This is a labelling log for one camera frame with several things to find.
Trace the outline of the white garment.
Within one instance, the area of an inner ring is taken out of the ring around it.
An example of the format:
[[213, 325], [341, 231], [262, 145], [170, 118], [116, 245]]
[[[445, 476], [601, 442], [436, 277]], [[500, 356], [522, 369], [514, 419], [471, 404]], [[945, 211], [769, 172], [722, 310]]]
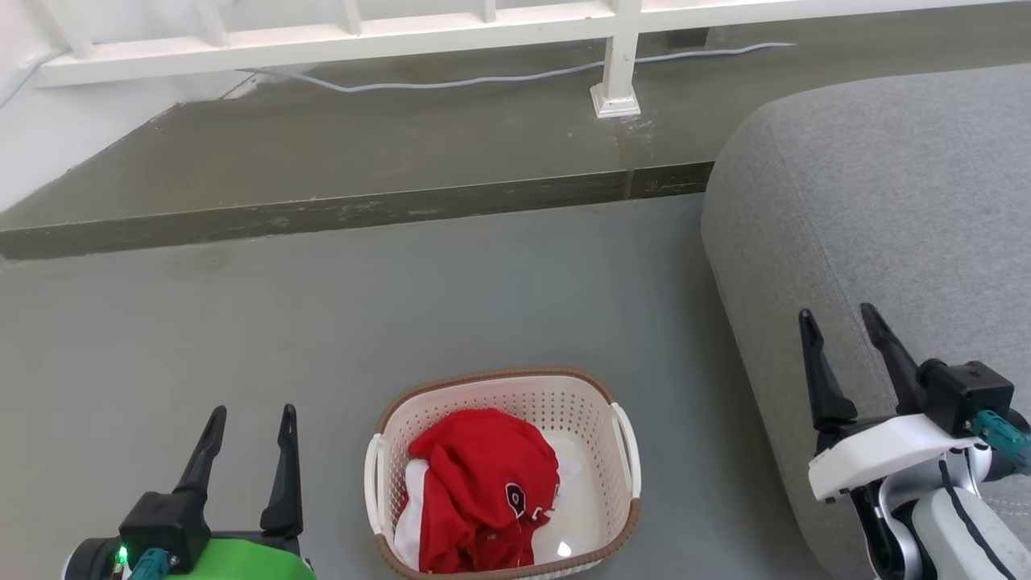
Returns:
[[[563, 432], [545, 432], [544, 439], [557, 456], [560, 488], [548, 512], [548, 523], [532, 536], [535, 564], [580, 557], [607, 543], [609, 507], [596, 477], [588, 469], [588, 448]], [[394, 525], [391, 549], [410, 570], [419, 569], [426, 460], [408, 463], [402, 478], [403, 502]]]

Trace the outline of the red garment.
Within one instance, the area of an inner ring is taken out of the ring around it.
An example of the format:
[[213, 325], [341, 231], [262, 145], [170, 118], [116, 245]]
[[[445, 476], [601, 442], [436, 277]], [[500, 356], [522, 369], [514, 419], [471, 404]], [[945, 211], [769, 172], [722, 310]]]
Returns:
[[560, 488], [540, 429], [498, 410], [452, 412], [415, 438], [424, 475], [419, 572], [483, 573], [534, 565], [532, 536]]

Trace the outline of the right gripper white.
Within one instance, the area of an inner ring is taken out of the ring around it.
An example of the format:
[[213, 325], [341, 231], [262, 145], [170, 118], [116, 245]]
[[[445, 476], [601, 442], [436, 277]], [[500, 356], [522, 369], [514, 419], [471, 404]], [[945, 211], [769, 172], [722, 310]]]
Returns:
[[[809, 462], [811, 491], [820, 502], [938, 458], [951, 449], [963, 450], [980, 442], [973, 436], [951, 436], [921, 414], [925, 389], [917, 381], [913, 357], [873, 304], [861, 304], [860, 315], [869, 341], [880, 352], [896, 396], [896, 412], [901, 416], [843, 438]], [[810, 309], [799, 312], [798, 325], [811, 425], [819, 437], [841, 437], [855, 425], [857, 408], [841, 393]]]

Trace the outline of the grey fabric sofa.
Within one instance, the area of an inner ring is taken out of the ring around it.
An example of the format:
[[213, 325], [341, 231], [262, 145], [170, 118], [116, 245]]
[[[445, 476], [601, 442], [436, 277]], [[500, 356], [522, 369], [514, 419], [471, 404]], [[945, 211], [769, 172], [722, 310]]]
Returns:
[[917, 363], [979, 360], [1031, 421], [1031, 63], [883, 77], [745, 120], [701, 235], [802, 536], [833, 580], [873, 580], [849, 502], [814, 499], [797, 316], [810, 309], [862, 418], [897, 404], [863, 302]]

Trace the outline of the white wooden railing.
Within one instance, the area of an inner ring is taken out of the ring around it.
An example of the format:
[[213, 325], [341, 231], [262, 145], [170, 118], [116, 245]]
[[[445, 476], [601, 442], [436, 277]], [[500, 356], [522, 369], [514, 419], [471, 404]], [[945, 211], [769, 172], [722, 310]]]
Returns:
[[358, 0], [340, 0], [337, 23], [243, 31], [227, 29], [214, 0], [197, 0], [201, 35], [108, 44], [93, 43], [59, 0], [38, 1], [69, 48], [38, 68], [41, 88], [603, 38], [603, 80], [590, 96], [598, 117], [612, 118], [640, 110], [631, 58], [642, 34], [1016, 0], [568, 0], [508, 8], [478, 0], [471, 12], [389, 19], [365, 19]]

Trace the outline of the grey raised floor step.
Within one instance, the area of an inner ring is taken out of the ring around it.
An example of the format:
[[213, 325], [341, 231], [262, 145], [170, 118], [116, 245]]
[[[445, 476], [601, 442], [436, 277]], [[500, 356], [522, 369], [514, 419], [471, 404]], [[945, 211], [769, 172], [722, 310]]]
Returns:
[[317, 67], [342, 94], [251, 78], [178, 104], [0, 213], [0, 261], [198, 245], [699, 193], [741, 121], [862, 78], [1031, 61], [1031, 2], [644, 35], [640, 114], [600, 120], [600, 74], [448, 89], [598, 61], [601, 41]]

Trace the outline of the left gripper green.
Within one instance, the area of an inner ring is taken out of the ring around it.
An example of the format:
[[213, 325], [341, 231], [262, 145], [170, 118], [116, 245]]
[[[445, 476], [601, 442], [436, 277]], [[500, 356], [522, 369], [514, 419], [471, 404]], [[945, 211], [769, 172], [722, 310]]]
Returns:
[[[209, 492], [213, 462], [220, 454], [227, 425], [227, 408], [218, 405], [195, 445], [174, 493]], [[300, 554], [304, 531], [297, 408], [284, 405], [279, 463], [267, 507], [262, 511], [262, 536], [214, 536], [191, 570], [169, 570], [166, 580], [317, 580], [312, 566]]]

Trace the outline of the white perforated laundry basket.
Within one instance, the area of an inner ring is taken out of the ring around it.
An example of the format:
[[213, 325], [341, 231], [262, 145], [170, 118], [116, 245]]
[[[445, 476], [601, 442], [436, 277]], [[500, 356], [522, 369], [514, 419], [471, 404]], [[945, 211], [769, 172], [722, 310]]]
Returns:
[[[401, 561], [395, 541], [408, 446], [446, 415], [468, 408], [494, 408], [537, 427], [571, 481], [560, 489], [553, 520], [534, 536], [535, 565], [424, 574]], [[611, 557], [640, 521], [642, 470], [632, 423], [607, 385], [571, 368], [483, 372], [404, 394], [372, 434], [363, 484], [383, 560], [404, 580], [560, 580]]]

